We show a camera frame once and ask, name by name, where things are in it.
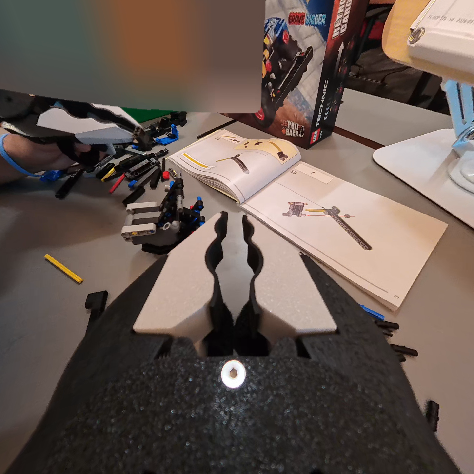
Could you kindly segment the green plastic bin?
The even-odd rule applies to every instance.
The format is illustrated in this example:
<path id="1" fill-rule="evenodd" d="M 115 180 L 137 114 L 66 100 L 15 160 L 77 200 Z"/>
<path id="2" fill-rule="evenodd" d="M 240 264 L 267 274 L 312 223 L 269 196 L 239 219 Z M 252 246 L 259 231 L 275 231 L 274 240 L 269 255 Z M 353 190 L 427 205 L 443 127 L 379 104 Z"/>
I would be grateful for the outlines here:
<path id="1" fill-rule="evenodd" d="M 126 107 L 122 107 L 122 110 L 139 123 L 155 120 L 172 113 L 172 110 L 136 109 Z"/>

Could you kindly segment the pile of lego beams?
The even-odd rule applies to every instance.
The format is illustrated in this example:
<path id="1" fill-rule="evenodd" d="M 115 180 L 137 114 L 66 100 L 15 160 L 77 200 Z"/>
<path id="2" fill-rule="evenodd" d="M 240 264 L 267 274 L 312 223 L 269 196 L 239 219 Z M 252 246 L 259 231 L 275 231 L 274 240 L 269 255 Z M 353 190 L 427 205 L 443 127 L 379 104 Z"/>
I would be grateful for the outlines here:
<path id="1" fill-rule="evenodd" d="M 65 198 L 81 176 L 92 175 L 101 182 L 105 182 L 125 174 L 125 179 L 129 182 L 136 181 L 150 169 L 160 166 L 160 159 L 169 153 L 167 145 L 158 145 L 154 138 L 158 135 L 160 128 L 169 128 L 171 124 L 175 124 L 176 127 L 185 126 L 187 124 L 187 112 L 174 111 L 147 124 L 144 132 L 149 138 L 149 148 L 136 143 L 115 145 L 114 155 L 106 155 L 97 164 L 89 168 L 76 163 L 64 170 L 46 171 L 40 176 L 39 181 L 50 183 L 65 179 L 64 184 L 56 192 L 56 198 Z"/>

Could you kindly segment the open instruction booklet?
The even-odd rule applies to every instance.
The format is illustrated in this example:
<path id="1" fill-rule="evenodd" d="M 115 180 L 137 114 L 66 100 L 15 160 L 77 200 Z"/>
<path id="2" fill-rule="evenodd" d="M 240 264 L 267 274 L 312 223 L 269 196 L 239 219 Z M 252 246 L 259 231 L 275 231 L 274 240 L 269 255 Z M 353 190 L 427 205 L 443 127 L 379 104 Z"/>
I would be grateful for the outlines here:
<path id="1" fill-rule="evenodd" d="M 394 311 L 447 229 L 304 163 L 283 139 L 222 129 L 169 159 Z"/>

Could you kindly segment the yellow lego axle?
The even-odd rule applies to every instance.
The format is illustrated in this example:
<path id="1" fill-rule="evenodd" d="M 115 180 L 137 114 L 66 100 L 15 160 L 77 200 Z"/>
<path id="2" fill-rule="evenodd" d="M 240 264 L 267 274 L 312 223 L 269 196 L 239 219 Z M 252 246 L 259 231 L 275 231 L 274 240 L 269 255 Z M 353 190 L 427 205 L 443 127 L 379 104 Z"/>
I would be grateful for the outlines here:
<path id="1" fill-rule="evenodd" d="M 44 259 L 49 262 L 51 265 L 53 265 L 56 269 L 61 271 L 63 274 L 68 276 L 71 280 L 75 281 L 77 284 L 82 284 L 83 279 L 77 275 L 75 272 L 70 270 L 68 267 L 66 267 L 64 264 L 56 260 L 56 258 L 52 257 L 49 254 L 44 255 Z"/>

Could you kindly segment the lego set box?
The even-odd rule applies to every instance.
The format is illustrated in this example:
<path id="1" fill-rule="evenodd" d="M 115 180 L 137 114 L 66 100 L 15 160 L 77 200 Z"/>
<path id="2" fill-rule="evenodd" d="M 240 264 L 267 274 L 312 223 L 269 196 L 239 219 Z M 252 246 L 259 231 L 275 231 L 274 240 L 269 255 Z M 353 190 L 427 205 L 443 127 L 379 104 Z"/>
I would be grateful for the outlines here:
<path id="1" fill-rule="evenodd" d="M 260 110 L 225 116 L 304 149 L 330 136 L 368 6 L 266 1 Z"/>

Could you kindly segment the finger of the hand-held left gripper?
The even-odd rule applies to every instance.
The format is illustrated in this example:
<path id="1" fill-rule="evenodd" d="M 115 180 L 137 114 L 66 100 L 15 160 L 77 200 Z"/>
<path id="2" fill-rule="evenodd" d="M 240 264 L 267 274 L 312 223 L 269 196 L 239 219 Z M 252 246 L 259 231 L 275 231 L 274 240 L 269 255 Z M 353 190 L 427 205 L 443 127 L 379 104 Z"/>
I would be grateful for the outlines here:
<path id="1" fill-rule="evenodd" d="M 39 115 L 37 125 L 54 131 L 73 134 L 86 145 L 125 144 L 133 141 L 135 124 L 131 130 L 115 122 L 103 122 L 97 118 L 77 118 L 64 108 L 50 108 Z"/>
<path id="2" fill-rule="evenodd" d="M 143 127 L 128 115 L 121 107 L 108 106 L 104 104 L 94 104 L 86 102 L 55 102 L 55 108 L 64 108 L 67 112 L 77 118 L 96 118 L 103 122 L 115 122 L 131 130 L 135 124 L 134 139 L 138 139 L 144 134 Z"/>

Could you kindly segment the white desk stand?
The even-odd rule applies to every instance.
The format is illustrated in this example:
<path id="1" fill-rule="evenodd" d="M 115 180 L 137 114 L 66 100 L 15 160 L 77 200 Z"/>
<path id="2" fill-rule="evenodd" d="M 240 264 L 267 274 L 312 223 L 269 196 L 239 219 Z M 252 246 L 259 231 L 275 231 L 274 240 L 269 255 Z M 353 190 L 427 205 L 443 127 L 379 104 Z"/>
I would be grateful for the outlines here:
<path id="1" fill-rule="evenodd" d="M 396 1 L 382 34 L 394 62 L 442 78 L 452 129 L 375 151 L 374 161 L 474 227 L 474 2 Z"/>

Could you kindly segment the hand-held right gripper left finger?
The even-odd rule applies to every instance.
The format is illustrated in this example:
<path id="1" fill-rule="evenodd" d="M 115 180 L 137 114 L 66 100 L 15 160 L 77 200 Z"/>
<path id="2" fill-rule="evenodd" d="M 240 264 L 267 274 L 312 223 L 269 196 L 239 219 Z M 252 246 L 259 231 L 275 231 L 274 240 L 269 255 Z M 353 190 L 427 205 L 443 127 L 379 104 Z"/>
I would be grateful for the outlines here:
<path id="1" fill-rule="evenodd" d="M 200 354 L 233 355 L 233 317 L 216 274 L 227 225 L 221 211 L 169 252 L 134 332 L 186 337 Z"/>

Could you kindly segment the black lego beam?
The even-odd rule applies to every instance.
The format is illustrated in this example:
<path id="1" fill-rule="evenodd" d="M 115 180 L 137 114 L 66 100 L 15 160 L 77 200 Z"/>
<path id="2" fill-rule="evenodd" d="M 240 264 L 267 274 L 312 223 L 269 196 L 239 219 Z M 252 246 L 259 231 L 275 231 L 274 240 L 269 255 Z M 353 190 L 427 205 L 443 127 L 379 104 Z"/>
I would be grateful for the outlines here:
<path id="1" fill-rule="evenodd" d="M 87 295 L 85 309 L 90 312 L 89 320 L 86 328 L 86 334 L 90 332 L 93 325 L 98 321 L 105 310 L 108 299 L 108 292 L 101 291 L 90 293 Z"/>

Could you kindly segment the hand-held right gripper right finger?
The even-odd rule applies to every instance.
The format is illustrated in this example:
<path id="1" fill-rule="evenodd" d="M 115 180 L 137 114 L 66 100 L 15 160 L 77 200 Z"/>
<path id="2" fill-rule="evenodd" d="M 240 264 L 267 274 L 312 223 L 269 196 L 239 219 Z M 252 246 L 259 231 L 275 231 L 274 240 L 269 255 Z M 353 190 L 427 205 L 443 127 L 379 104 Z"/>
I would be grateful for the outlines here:
<path id="1" fill-rule="evenodd" d="M 244 215 L 242 227 L 253 276 L 235 321 L 236 353 L 264 356 L 283 338 L 335 334 L 336 322 L 299 249 L 253 216 Z"/>

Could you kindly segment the blue wristband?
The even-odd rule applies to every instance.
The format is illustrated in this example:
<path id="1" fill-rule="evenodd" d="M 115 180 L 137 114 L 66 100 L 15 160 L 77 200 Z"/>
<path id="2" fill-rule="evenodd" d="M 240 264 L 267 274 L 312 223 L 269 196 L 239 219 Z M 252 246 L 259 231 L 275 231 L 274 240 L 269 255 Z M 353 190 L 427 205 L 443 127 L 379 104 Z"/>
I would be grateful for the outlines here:
<path id="1" fill-rule="evenodd" d="M 40 177 L 41 174 L 33 174 L 22 168 L 20 165 L 18 165 L 12 157 L 7 153 L 5 147 L 4 147 L 4 141 L 5 138 L 10 135 L 8 133 L 2 134 L 0 137 L 0 154 L 3 157 L 4 161 L 11 166 L 13 169 L 15 169 L 17 172 L 21 173 L 22 175 L 29 176 L 29 177 Z"/>

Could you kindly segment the blue curved lego panel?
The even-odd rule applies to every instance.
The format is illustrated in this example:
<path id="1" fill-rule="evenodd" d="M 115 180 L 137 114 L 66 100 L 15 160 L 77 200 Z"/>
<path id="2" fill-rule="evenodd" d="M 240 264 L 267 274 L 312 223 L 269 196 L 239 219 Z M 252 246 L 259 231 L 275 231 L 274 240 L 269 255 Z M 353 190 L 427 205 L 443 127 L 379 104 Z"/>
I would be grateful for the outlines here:
<path id="1" fill-rule="evenodd" d="M 169 145 L 179 139 L 179 131 L 175 124 L 171 124 L 169 128 L 160 128 L 158 135 L 154 138 L 158 145 Z"/>

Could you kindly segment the person's left hand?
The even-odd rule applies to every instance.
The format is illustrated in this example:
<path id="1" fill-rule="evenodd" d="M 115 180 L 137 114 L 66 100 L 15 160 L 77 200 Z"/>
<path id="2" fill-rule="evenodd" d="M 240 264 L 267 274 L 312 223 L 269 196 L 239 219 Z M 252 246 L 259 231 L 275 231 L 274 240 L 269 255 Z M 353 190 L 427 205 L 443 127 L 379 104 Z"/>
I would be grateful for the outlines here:
<path id="1" fill-rule="evenodd" d="M 27 138 L 22 138 L 26 149 L 24 152 L 28 165 L 26 170 L 30 173 L 37 174 L 42 171 L 63 170 L 77 162 L 77 158 L 70 159 L 59 149 L 57 144 L 41 145 Z"/>

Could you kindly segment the long black lego axle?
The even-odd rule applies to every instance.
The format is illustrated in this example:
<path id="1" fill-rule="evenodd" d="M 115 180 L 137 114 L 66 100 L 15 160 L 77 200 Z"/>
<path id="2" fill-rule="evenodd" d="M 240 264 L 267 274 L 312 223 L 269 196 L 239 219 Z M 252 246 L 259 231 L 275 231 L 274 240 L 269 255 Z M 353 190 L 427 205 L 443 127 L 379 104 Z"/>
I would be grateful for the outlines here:
<path id="1" fill-rule="evenodd" d="M 224 123 L 224 124 L 222 124 L 222 125 L 220 125 L 220 126 L 218 126 L 218 127 L 215 127 L 215 128 L 213 128 L 213 129 L 210 129 L 210 130 L 208 130 L 208 131 L 206 131 L 206 132 L 204 132 L 204 133 L 201 133 L 201 134 L 199 134 L 199 135 L 197 136 L 197 140 L 202 139 L 202 138 L 205 138 L 205 137 L 207 137 L 207 136 L 209 136 L 209 135 L 211 135 L 211 134 L 213 134 L 213 133 L 215 133 L 215 132 L 217 132 L 217 131 L 220 131 L 220 130 L 224 129 L 224 128 L 227 127 L 227 126 L 234 124 L 235 122 L 236 122 L 235 120 L 231 120 L 231 121 L 228 121 L 228 122 L 226 122 L 226 123 Z"/>

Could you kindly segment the partly built lego model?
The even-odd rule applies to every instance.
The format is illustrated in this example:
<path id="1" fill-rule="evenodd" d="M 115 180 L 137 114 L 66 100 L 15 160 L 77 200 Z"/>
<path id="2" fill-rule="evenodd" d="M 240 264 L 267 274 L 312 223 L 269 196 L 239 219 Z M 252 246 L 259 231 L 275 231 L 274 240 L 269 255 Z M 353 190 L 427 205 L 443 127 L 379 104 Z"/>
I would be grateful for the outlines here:
<path id="1" fill-rule="evenodd" d="M 166 187 L 160 203 L 141 202 L 126 206 L 127 216 L 121 229 L 125 242 L 141 245 L 144 252 L 165 255 L 205 223 L 201 215 L 200 197 L 187 208 L 184 202 L 184 182 L 181 177 Z"/>

